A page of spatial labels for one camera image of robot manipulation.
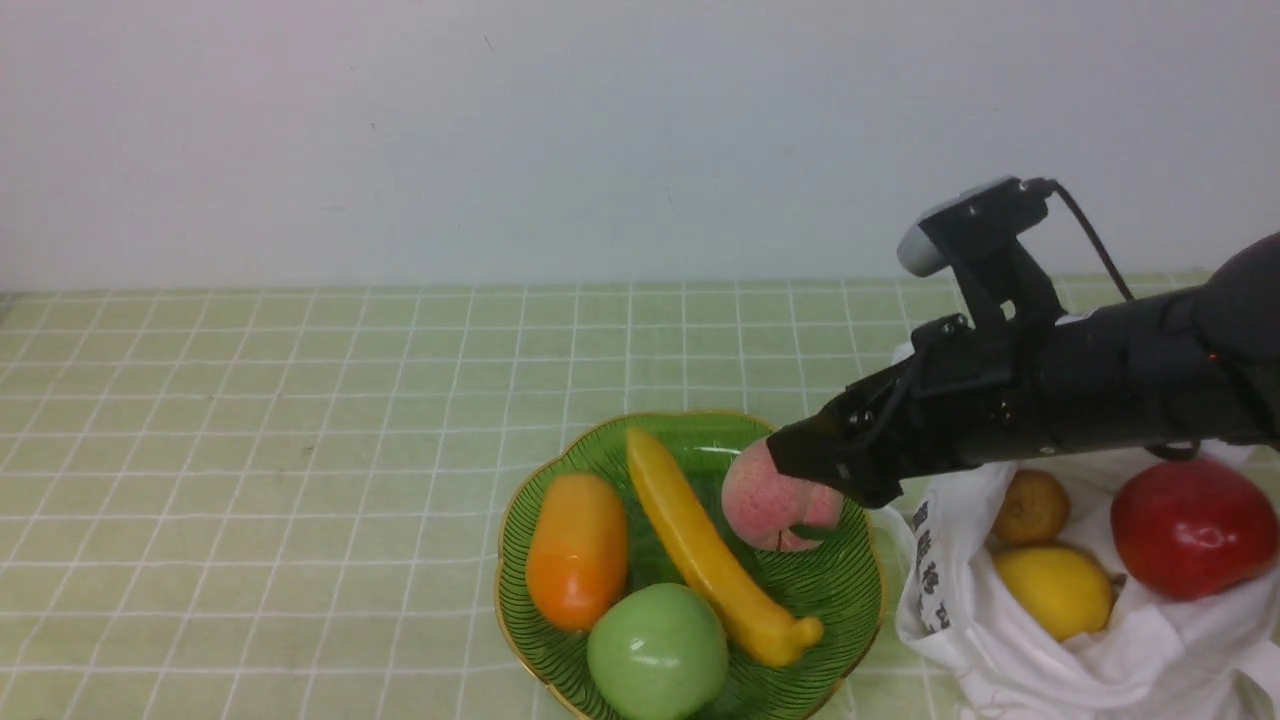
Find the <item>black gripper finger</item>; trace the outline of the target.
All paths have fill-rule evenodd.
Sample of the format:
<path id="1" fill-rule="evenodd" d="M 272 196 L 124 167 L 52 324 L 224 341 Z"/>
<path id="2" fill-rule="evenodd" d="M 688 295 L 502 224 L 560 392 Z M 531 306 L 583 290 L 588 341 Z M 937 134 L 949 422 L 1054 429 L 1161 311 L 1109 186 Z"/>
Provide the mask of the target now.
<path id="1" fill-rule="evenodd" d="M 893 415 L 899 382 L 908 377 L 909 360 L 901 360 L 846 386 L 812 416 L 787 424 L 765 442 L 778 471 L 799 479 L 803 473 L 800 434 L 808 430 L 836 433 L 886 433 Z"/>

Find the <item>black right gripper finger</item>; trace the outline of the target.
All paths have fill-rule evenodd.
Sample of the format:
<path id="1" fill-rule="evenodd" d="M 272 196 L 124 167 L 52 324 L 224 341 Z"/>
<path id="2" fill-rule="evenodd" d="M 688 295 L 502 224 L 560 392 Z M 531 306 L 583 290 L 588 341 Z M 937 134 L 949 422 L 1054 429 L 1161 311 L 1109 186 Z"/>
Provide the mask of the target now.
<path id="1" fill-rule="evenodd" d="M 922 445 L 899 433 L 800 434 L 801 478 L 837 491 L 864 509 L 882 509 L 902 496 L 902 482 L 925 470 Z"/>

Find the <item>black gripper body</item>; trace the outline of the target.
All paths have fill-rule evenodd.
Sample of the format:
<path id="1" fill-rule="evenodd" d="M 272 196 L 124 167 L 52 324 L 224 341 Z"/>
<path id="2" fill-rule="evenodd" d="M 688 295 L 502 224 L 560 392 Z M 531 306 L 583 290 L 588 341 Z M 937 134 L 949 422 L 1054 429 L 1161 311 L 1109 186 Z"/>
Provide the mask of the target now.
<path id="1" fill-rule="evenodd" d="M 955 313 L 914 328 L 895 406 L 896 475 L 1062 454 L 1041 383 L 1041 351 L 1061 320 L 1005 319 L 984 333 Z"/>

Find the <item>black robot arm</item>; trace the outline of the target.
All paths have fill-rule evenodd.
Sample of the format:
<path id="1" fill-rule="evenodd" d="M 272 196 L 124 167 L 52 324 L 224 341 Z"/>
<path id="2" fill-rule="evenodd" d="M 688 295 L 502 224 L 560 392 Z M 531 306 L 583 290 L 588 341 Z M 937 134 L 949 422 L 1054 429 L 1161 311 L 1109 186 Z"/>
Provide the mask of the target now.
<path id="1" fill-rule="evenodd" d="M 1277 237 L 1203 284 L 1074 322 L 954 314 L 768 437 L 777 470 L 878 509 L 904 480 L 989 462 L 1216 439 L 1277 445 Z"/>

